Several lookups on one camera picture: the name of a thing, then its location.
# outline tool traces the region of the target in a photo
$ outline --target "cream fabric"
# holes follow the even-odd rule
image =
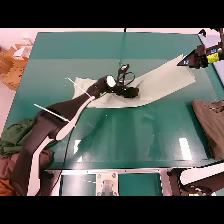
[[[106,94],[91,102],[88,107],[95,108],[123,108],[139,107],[149,104],[164,96],[167,96],[179,89],[195,82],[193,73],[187,67],[176,66],[183,59],[183,55],[168,61],[162,66],[154,69],[140,77],[137,77],[129,86],[139,88],[139,96],[127,99],[115,94]],[[83,90],[94,84],[96,80],[76,78],[75,83]],[[80,96],[83,92],[74,85],[74,97]]]

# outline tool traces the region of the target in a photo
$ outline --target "brown cloth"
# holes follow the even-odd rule
[[[9,184],[9,180],[0,180],[0,196],[19,196],[19,194]]]
[[[194,100],[192,106],[214,159],[224,159],[224,101],[209,103]]]
[[[53,152],[43,150],[40,153],[40,170],[46,169],[49,165]],[[10,175],[15,166],[19,153],[13,154],[9,158],[0,157],[0,179],[10,179]]]

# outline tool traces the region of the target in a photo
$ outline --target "pile of clothes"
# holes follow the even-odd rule
[[[10,175],[23,143],[32,131],[34,120],[24,119],[3,131],[0,138],[0,196],[19,196],[10,184]],[[43,150],[40,154],[40,169],[50,164],[53,152]]]

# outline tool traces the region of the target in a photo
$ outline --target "metal bracket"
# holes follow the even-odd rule
[[[118,195],[118,173],[96,174],[96,196]]]

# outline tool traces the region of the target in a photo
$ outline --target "dark green cloth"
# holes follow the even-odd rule
[[[20,152],[33,125],[33,119],[24,119],[4,130],[0,138],[0,155],[7,158],[14,153]]]

